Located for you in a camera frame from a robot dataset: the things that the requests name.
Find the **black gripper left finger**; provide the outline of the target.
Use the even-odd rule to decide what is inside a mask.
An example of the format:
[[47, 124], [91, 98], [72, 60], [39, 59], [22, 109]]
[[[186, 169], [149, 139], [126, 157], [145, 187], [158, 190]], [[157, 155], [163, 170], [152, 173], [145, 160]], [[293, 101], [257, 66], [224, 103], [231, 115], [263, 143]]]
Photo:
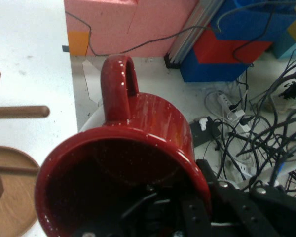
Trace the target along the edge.
[[211, 234], [203, 201], [194, 194], [153, 193], [122, 213], [126, 237], [200, 237]]

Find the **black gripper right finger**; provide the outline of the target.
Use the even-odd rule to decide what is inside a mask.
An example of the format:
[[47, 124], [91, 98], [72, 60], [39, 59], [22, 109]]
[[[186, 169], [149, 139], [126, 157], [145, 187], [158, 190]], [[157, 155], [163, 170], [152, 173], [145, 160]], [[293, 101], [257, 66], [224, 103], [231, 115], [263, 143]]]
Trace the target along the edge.
[[198, 159], [196, 164], [211, 191], [213, 217], [230, 222], [237, 236], [296, 237], [296, 197], [265, 185], [244, 192], [218, 181], [206, 160]]

